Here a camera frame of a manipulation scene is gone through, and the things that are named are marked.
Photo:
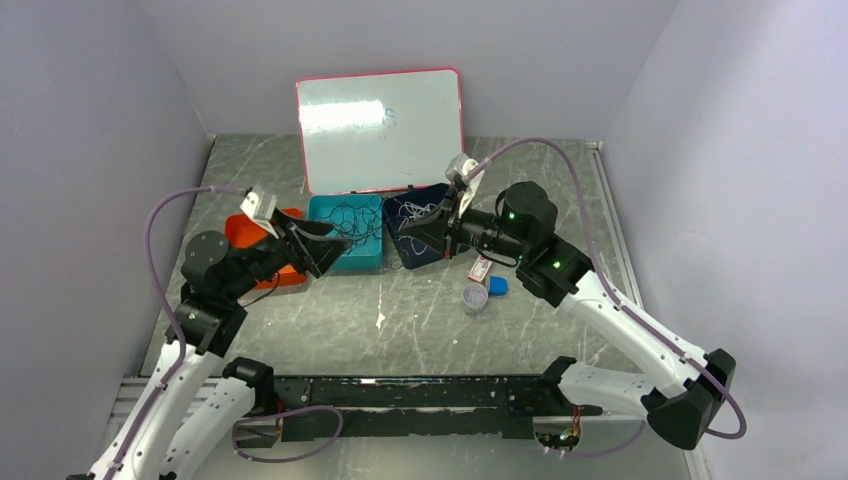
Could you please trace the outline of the light blue tray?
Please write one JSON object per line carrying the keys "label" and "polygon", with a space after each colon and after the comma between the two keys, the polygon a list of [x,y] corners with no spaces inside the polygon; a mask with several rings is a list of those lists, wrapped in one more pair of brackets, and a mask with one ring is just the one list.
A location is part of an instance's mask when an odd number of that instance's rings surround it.
{"label": "light blue tray", "polygon": [[331,223],[332,236],[353,240],[351,248],[333,265],[337,272],[377,271],[383,264],[383,199],[374,194],[313,196],[309,220]]}

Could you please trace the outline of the orange tray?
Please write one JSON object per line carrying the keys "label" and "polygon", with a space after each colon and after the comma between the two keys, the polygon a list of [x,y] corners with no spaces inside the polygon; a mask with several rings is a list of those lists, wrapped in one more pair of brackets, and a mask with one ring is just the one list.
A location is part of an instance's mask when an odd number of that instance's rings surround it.
{"label": "orange tray", "polygon": [[[265,230],[255,225],[244,213],[231,215],[226,219],[224,234],[234,248],[253,246],[268,235]],[[286,266],[275,273],[270,280],[257,283],[252,293],[267,292],[274,287],[300,285],[306,281],[306,275],[298,273],[291,266]]]}

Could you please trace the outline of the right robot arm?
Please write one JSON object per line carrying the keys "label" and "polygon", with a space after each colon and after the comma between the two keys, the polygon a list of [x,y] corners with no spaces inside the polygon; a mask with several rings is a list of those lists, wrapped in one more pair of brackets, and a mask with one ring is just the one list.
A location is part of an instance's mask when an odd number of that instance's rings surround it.
{"label": "right robot arm", "polygon": [[711,422],[730,400],[737,366],[730,353],[688,342],[623,296],[589,256],[556,234],[558,209],[538,184],[509,186],[492,213],[462,209],[465,195],[449,188],[430,212],[403,224],[401,233],[446,257],[466,245],[508,258],[529,293],[590,325],[640,370],[628,374],[557,361],[553,378],[539,389],[548,412],[562,414],[574,405],[639,416],[682,450],[713,432]]}

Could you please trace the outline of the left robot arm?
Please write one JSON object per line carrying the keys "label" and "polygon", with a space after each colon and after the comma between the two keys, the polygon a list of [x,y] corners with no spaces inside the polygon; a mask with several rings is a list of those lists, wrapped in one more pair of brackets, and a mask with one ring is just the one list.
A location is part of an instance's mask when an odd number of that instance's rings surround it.
{"label": "left robot arm", "polygon": [[247,316],[241,297],[290,266],[319,278],[352,240],[327,222],[272,209],[266,236],[246,248],[204,231],[185,248],[181,301],[166,341],[127,420],[86,479],[190,479],[247,414],[279,412],[272,367],[224,357]]}

